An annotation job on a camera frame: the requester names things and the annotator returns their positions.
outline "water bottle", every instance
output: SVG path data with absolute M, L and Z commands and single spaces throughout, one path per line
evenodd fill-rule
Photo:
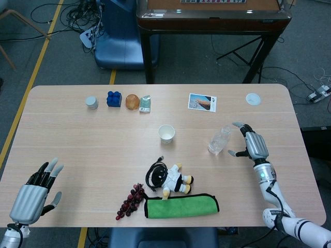
M 221 131 L 217 132 L 208 145 L 208 151 L 217 155 L 227 145 L 231 134 L 231 128 L 225 126 Z

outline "plastic grapes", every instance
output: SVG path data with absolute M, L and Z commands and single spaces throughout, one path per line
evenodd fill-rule
M 119 221 L 124 216 L 129 217 L 131 213 L 138 209 L 139 203 L 144 199 L 144 189 L 143 185 L 137 183 L 133 185 L 133 189 L 130 191 L 128 198 L 123 201 L 121 208 L 117 212 L 116 220 Z

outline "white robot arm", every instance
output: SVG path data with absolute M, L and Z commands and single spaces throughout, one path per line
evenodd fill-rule
M 8 224 L 5 236 L 0 243 L 0 248 L 24 248 L 30 236 L 29 225 L 39 220 L 47 212 L 56 208 L 61 199 L 61 192 L 55 195 L 54 200 L 47 206 L 47 195 L 63 165 L 58 166 L 53 172 L 57 158 L 51 163 L 46 162 L 24 184 L 15 200 L 10 217 L 14 221 Z
M 265 225 L 291 235 L 312 248 L 330 248 L 331 231 L 305 219 L 296 218 L 294 211 L 287 204 L 280 191 L 276 171 L 272 164 L 266 161 L 269 153 L 263 137 L 255 133 L 247 124 L 241 122 L 233 124 L 240 128 L 245 138 L 246 150 L 242 152 L 229 150 L 229 154 L 234 157 L 249 157 L 255 162 L 254 171 L 263 198 L 276 206 L 263 211 Z

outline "green towel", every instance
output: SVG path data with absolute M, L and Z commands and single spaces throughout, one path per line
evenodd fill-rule
M 219 212 L 216 198 L 208 194 L 148 198 L 145 202 L 145 216 L 149 219 L 183 218 Z

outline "yellow tape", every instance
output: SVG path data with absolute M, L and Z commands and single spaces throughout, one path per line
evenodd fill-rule
M 116 78 L 116 70 L 112 70 L 112 74 L 110 75 L 110 81 L 109 81 L 110 85 L 115 84 L 115 78 Z
M 58 4 L 62 4 L 64 0 L 60 0 L 58 2 Z M 48 34 L 53 32 L 54 30 L 54 27 L 55 27 L 55 23 L 56 23 L 56 20 L 58 18 L 58 14 L 60 13 L 60 9 L 61 9 L 61 5 L 58 5 L 57 6 L 57 9 L 55 11 L 55 14 L 54 14 L 54 18 L 53 18 L 53 21 L 52 21 L 52 24 L 48 30 Z M 9 130 L 9 133 L 8 133 L 8 136 L 6 138 L 6 141 L 5 141 L 5 144 L 1 150 L 1 153 L 0 153 L 0 168 L 2 167 L 2 164 L 5 160 L 5 156 L 7 154 L 7 151 L 8 151 L 8 148 L 10 146 L 10 143 L 11 143 L 11 140 L 14 136 L 14 133 L 15 133 L 15 130 L 16 130 L 16 127 L 20 121 L 20 118 L 21 118 L 21 115 L 22 115 L 22 112 L 23 112 L 23 109 L 24 109 L 24 106 L 25 106 L 25 102 L 26 102 L 26 99 L 27 99 L 27 96 L 30 92 L 30 90 L 32 89 L 32 86 L 33 86 L 33 83 L 35 82 L 35 79 L 36 79 L 36 76 L 38 74 L 38 71 L 39 71 L 39 67 L 41 65 L 41 62 L 42 62 L 42 59 L 45 55 L 45 52 L 46 52 L 46 49 L 47 49 L 47 46 L 48 46 L 48 43 L 50 41 L 48 39 L 45 40 L 43 46 L 42 46 L 42 49 L 41 49 L 41 52 L 39 54 L 39 57 L 38 57 L 38 60 L 37 60 L 37 63 L 35 65 L 35 69 L 33 70 L 32 72 L 32 75 L 30 77 L 30 80 L 29 80 L 29 83 L 26 87 L 26 90 L 25 90 L 25 93 L 24 93 L 24 96 L 23 96 L 23 99 L 21 101 L 21 104 L 19 106 L 19 109 L 17 110 L 17 113 L 15 115 L 15 118 L 14 118 L 14 121 L 12 122 L 12 125 L 11 125 L 11 128 Z
M 87 234 L 87 227 L 81 228 L 81 234 L 79 234 L 79 240 L 77 248 L 84 248 L 85 247 L 85 239 Z

